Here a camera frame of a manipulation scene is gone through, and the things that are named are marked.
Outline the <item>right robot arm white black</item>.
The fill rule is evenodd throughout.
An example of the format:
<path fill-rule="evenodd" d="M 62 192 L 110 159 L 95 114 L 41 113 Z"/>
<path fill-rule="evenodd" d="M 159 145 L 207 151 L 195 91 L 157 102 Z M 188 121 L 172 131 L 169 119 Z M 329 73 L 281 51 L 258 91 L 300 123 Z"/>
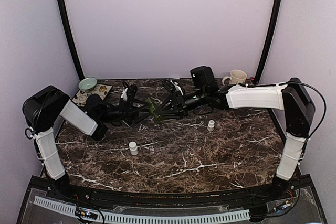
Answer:
<path fill-rule="evenodd" d="M 200 66 L 190 71 L 196 91 L 185 94 L 175 82 L 165 80 L 163 86 L 170 93 L 155 109 L 157 115 L 166 119 L 180 119 L 188 112 L 207 105 L 212 109 L 264 108 L 283 110 L 286 120 L 286 141 L 279 166 L 277 180 L 268 188 L 273 200 L 280 199 L 288 191 L 294 171 L 303 159 L 307 142 L 314 132 L 312 126 L 315 104 L 306 89 L 309 85 L 298 78 L 276 84 L 230 84 L 219 87 L 212 69 Z"/>

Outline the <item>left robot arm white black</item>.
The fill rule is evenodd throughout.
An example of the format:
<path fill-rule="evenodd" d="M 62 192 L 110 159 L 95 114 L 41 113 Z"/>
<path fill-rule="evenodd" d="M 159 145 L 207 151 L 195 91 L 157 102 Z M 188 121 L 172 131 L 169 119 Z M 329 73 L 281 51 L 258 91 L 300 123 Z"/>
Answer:
<path fill-rule="evenodd" d="M 84 106 L 79 106 L 54 86 L 47 86 L 28 98 L 22 106 L 27 123 L 25 133 L 34 141 L 37 156 L 49 178 L 58 181 L 67 176 L 56 146 L 56 123 L 68 123 L 99 142 L 105 136 L 108 124 L 138 123 L 151 114 L 150 104 L 136 99 L 136 92 L 134 85 L 126 88 L 117 105 L 98 94 L 91 94 Z"/>

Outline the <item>green weekly pill organizer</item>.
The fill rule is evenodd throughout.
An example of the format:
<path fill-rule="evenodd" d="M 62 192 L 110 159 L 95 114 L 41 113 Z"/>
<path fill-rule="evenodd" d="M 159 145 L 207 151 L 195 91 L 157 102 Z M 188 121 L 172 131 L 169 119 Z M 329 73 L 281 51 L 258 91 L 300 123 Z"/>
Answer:
<path fill-rule="evenodd" d="M 156 104 L 152 101 L 151 98 L 147 98 L 147 102 L 149 103 L 149 111 L 150 111 L 151 115 L 153 116 L 154 121 L 156 123 L 162 123 L 163 122 L 163 116 L 161 116 L 157 113 Z"/>

